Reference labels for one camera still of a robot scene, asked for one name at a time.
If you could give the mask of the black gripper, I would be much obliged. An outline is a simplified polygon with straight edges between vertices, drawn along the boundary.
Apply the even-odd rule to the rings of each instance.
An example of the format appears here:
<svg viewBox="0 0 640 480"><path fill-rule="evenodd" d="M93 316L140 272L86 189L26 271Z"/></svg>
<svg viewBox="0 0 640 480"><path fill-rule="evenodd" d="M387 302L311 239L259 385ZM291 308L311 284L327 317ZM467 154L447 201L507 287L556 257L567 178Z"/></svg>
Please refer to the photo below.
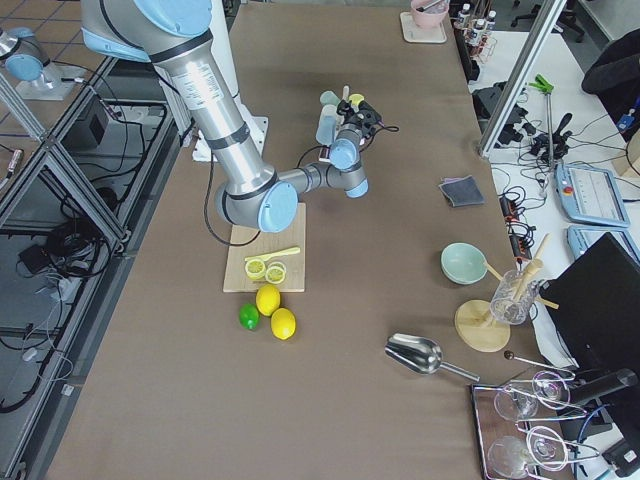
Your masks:
<svg viewBox="0 0 640 480"><path fill-rule="evenodd" d="M382 125L381 115L365 100L361 100L357 105L341 100L337 106L337 113L342 117L340 129L355 129L361 133L364 140L373 137L376 127Z"/></svg>

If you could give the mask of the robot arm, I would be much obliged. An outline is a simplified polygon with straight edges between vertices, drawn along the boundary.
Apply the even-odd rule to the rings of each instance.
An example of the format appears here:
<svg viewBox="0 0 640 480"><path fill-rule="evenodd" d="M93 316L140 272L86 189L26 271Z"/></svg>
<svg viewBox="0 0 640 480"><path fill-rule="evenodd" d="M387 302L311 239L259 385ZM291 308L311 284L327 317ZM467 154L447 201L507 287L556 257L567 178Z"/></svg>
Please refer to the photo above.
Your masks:
<svg viewBox="0 0 640 480"><path fill-rule="evenodd" d="M84 1L83 38L97 53L168 73L227 174L215 202L229 223L280 232L293 222L301 193L327 187L350 198L365 195L360 146L373 136L380 115L365 101L341 101L344 120L332 125L328 162L277 172L262 160L214 59L212 13L210 1Z"/></svg>

